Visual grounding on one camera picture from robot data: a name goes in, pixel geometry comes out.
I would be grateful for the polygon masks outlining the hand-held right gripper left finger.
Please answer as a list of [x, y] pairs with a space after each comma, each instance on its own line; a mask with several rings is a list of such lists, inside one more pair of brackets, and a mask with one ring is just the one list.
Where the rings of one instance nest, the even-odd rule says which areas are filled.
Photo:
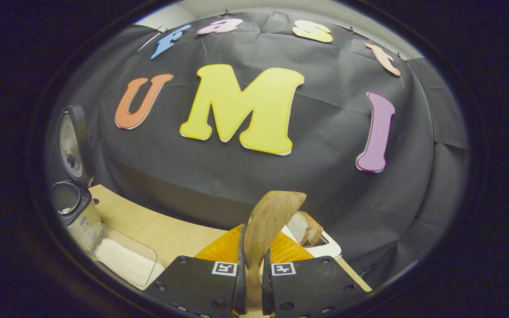
[[243, 225], [216, 239], [207, 256], [180, 255], [144, 290], [180, 318], [238, 318], [246, 312]]

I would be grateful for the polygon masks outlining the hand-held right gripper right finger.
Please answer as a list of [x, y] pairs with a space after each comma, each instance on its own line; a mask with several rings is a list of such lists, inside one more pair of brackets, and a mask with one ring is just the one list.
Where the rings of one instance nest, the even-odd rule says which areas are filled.
[[262, 312], [272, 318], [331, 318], [372, 291], [342, 258], [314, 256], [279, 233], [263, 259]]

